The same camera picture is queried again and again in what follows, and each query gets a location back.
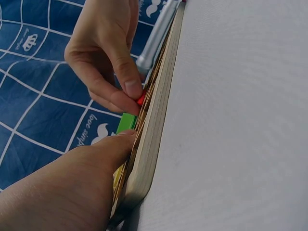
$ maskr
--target green sticky tab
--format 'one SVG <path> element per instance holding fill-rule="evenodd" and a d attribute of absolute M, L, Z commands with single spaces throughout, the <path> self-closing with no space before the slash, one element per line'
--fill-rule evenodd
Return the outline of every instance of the green sticky tab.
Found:
<path fill-rule="evenodd" d="M 134 129 L 135 123 L 136 123 L 136 116 L 128 113 L 123 113 L 119 126 L 117 127 L 116 133 L 119 134 L 120 132 L 125 131 L 127 129 Z"/>

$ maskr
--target red sticky tab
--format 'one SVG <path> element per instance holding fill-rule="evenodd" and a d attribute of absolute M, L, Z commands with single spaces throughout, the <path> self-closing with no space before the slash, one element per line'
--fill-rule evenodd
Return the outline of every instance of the red sticky tab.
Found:
<path fill-rule="evenodd" d="M 145 98 L 146 90 L 143 90 L 142 96 L 137 100 L 137 104 L 142 106 L 144 98 Z"/>

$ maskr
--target pen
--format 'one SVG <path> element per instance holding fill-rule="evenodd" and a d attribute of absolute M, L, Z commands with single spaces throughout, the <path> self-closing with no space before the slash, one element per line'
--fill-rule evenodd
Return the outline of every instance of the pen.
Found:
<path fill-rule="evenodd" d="M 145 47 L 136 61 L 139 72 L 145 76 L 153 66 L 155 54 L 171 24 L 180 0 L 168 0 L 151 31 Z"/>

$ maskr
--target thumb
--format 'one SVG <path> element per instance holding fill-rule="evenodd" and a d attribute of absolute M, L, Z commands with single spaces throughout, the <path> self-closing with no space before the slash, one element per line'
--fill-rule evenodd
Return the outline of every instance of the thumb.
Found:
<path fill-rule="evenodd" d="M 130 56 L 126 38 L 114 36 L 113 39 L 103 43 L 123 91 L 131 98 L 138 99 L 142 95 L 142 86 L 138 69 Z"/>
<path fill-rule="evenodd" d="M 135 130 L 126 130 L 116 136 L 108 136 L 92 145 L 103 150 L 111 172 L 115 172 L 127 160 L 136 137 Z"/>

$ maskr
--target hand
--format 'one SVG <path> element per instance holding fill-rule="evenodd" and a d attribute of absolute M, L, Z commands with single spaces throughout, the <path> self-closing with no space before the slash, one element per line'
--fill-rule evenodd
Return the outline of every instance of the hand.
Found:
<path fill-rule="evenodd" d="M 105 230 L 135 131 L 75 148 L 0 193 L 0 231 Z"/>
<path fill-rule="evenodd" d="M 116 112 L 138 115 L 140 74 L 130 56 L 138 24 L 138 0 L 86 0 L 65 59 L 93 100 Z M 114 72 L 123 91 L 115 87 Z"/>

